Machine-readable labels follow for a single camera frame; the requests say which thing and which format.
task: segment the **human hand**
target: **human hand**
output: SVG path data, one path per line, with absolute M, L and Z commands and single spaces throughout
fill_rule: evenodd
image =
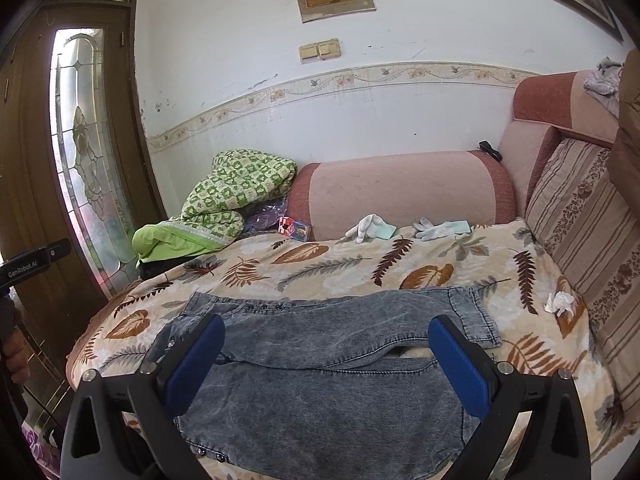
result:
M 16 384 L 24 384 L 31 373 L 29 372 L 29 356 L 31 350 L 22 332 L 16 328 L 2 346 L 2 355 L 6 357 L 6 367 L 11 374 L 11 380 Z

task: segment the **blanket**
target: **blanket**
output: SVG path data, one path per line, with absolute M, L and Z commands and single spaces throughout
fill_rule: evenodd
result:
M 141 262 L 213 253 L 231 244 L 244 228 L 236 211 L 286 194 L 296 175 L 293 160 L 230 150 L 213 158 L 212 171 L 196 184 L 180 216 L 136 231 L 132 245 Z
M 612 449 L 620 441 L 623 415 L 613 380 L 593 343 L 588 311 L 524 220 L 475 226 L 470 234 L 429 242 L 416 240 L 414 233 L 411 227 L 402 228 L 391 240 L 362 244 L 302 243 L 269 234 L 201 256 L 110 304 L 69 357 L 69 382 L 77 385 L 89 368 L 106 376 L 136 370 L 160 329 L 194 292 L 256 300 L 316 300 L 387 289 L 474 285 L 503 340 L 489 354 L 524 373 L 551 375 L 559 367 L 568 368 L 580 394 L 592 460 Z M 548 295 L 557 291 L 578 298 L 573 317 L 545 311 Z M 429 355 L 429 349 L 413 348 L 402 356 Z M 521 414 L 494 478 L 506 474 L 527 421 L 528 415 Z M 137 427 L 132 418 L 130 423 Z M 264 478 L 228 463 L 201 460 L 214 478 Z

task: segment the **jeans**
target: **jeans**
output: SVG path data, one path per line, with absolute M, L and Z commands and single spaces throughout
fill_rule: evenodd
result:
M 177 427 L 194 452 L 282 480 L 437 473 L 479 421 L 464 412 L 435 359 L 388 352 L 428 346 L 439 314 L 483 348 L 501 345 L 474 288 L 321 301 L 196 293 L 146 359 L 159 360 L 211 310 L 223 317 L 225 345 Z

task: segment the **floral wallpaper border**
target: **floral wallpaper border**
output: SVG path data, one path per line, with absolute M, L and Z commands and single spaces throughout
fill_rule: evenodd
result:
M 394 63 L 327 72 L 281 83 L 211 108 L 164 134 L 149 137 L 150 153 L 248 114 L 316 96 L 398 84 L 465 83 L 516 88 L 533 72 L 471 63 Z

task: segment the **crumpled tissue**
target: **crumpled tissue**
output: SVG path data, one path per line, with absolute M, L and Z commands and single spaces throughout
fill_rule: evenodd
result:
M 555 296 L 549 295 L 546 300 L 545 310 L 556 316 L 561 316 L 564 312 L 569 313 L 569 317 L 573 317 L 575 314 L 574 309 L 575 298 L 567 292 L 558 292 Z

